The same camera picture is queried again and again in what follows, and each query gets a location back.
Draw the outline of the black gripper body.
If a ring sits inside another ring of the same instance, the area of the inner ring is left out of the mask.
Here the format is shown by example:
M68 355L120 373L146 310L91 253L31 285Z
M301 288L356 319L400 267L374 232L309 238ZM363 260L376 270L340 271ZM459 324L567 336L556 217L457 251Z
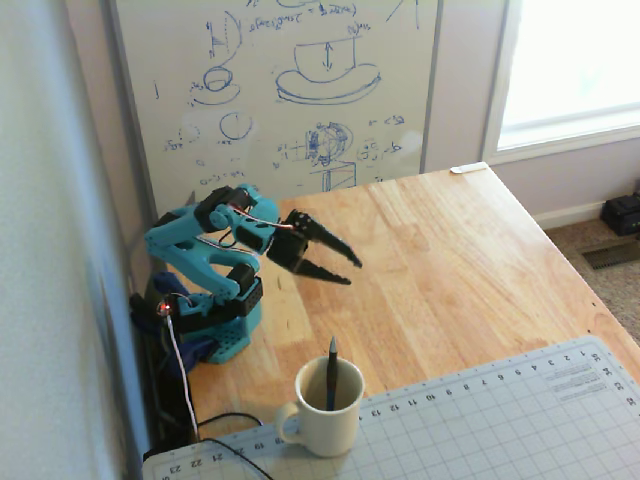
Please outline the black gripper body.
M273 233L267 257L294 274L311 274L312 263L304 258L311 241L309 214L292 210Z

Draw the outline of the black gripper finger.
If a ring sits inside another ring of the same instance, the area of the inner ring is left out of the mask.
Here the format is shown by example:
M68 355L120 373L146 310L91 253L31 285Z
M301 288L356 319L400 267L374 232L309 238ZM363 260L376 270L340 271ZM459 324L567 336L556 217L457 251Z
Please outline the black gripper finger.
M309 240L323 244L341 254L356 267L361 268L363 266L362 261L345 241L334 235L310 215L307 215L305 219L305 235Z
M343 276L332 273L324 267L318 266L313 262L302 259L292 270L295 275L320 280L340 285L350 285L351 281Z

